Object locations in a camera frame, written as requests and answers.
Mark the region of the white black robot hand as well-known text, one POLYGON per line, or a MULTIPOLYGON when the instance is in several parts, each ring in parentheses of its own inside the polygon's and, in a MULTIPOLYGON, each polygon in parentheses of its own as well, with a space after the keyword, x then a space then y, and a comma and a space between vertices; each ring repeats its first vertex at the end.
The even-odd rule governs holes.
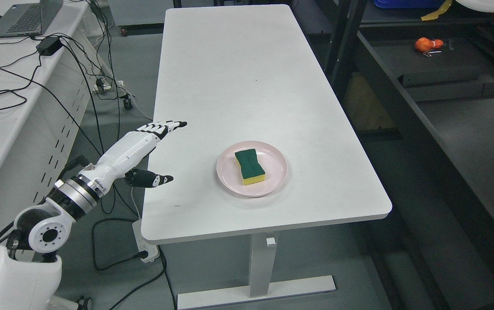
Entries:
POLYGON ((186 124, 186 121, 150 122, 129 131, 100 157, 91 170, 83 169, 79 174, 89 181, 96 181, 105 195, 116 179, 124 178, 125 173, 154 151, 170 132, 186 124))

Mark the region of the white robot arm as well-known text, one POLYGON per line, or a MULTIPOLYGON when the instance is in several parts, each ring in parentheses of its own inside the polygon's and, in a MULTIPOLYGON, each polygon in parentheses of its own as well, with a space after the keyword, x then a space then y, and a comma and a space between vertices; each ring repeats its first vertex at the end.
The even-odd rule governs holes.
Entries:
POLYGON ((66 181, 58 180, 44 203, 23 210, 0 237, 0 310, 77 310, 75 302, 55 297, 62 278, 56 253, 75 222, 93 210, 123 173, 91 165, 66 181))

